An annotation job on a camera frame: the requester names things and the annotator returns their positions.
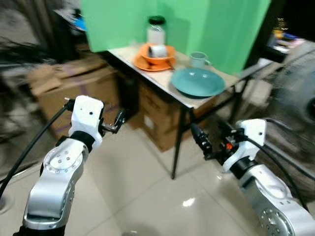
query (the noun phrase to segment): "white mug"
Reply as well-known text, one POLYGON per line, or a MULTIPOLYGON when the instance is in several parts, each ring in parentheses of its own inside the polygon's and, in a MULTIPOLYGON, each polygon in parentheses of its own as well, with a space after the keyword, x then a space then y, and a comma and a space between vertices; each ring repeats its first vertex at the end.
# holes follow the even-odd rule
POLYGON ((167 57, 167 49, 165 45, 153 45, 148 49, 148 57, 165 58, 167 57))
POLYGON ((189 65, 191 67, 203 68, 205 64, 211 65, 211 63, 208 61, 208 56, 206 54, 202 52, 193 52, 190 55, 189 65))

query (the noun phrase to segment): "table leg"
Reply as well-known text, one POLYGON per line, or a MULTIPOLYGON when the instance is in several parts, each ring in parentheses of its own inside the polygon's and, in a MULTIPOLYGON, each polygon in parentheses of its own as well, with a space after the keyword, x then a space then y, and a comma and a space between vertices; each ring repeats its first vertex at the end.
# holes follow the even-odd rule
POLYGON ((244 83, 244 85, 243 85, 243 87, 242 87, 240 92, 236 92, 234 90, 234 92, 235 92, 235 94, 234 94, 235 101, 234 101, 234 105, 232 107, 231 116, 230 116, 230 118, 228 120, 228 122, 231 123, 231 124, 234 122, 234 120, 235 120, 235 118, 236 118, 236 116, 237 116, 237 114, 238 114, 238 112, 239 112, 239 110, 241 108, 242 96, 243 96, 243 93, 244 93, 248 83, 249 83, 249 80, 250 80, 250 76, 245 78, 245 83, 244 83))
POLYGON ((185 117, 186 117, 186 109, 184 107, 181 107, 181 111, 180 111, 180 115, 179 115, 177 138, 176 138, 176 143, 175 143, 175 154, 174 154, 174 159, 173 159, 173 168, 172 168, 172 174, 171 174, 172 179, 175 179, 175 176, 176 176, 176 168, 177 168, 179 149, 181 146, 182 136, 183 136, 184 127, 185 127, 185 117))

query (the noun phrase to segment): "teal plate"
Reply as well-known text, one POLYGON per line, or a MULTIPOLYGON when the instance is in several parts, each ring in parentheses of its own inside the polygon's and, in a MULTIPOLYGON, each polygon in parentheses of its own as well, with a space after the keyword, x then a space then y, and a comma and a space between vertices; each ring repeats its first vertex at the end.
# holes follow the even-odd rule
POLYGON ((225 90, 224 80, 219 75, 201 68, 178 70, 171 82, 179 91, 198 97, 218 95, 225 90))

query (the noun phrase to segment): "tile floor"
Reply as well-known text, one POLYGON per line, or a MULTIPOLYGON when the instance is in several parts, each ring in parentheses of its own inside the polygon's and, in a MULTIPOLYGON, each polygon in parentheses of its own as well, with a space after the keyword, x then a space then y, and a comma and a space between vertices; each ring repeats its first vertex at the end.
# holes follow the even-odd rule
MULTIPOLYGON (((178 177, 171 180, 173 151, 160 153, 128 125, 105 137, 76 185, 65 235, 120 236, 131 230, 140 236, 263 235, 233 176, 215 161, 205 162, 190 138, 182 144, 178 177)), ((34 167, 8 187, 14 204, 0 215, 0 236, 18 230, 37 178, 34 167)))

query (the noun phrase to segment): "black lid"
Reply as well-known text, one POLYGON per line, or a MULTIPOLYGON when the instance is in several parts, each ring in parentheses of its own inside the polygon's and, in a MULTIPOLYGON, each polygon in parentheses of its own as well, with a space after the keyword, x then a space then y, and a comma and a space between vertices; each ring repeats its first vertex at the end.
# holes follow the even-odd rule
POLYGON ((151 25, 163 25, 165 23, 165 18, 162 16, 150 16, 149 23, 151 25))

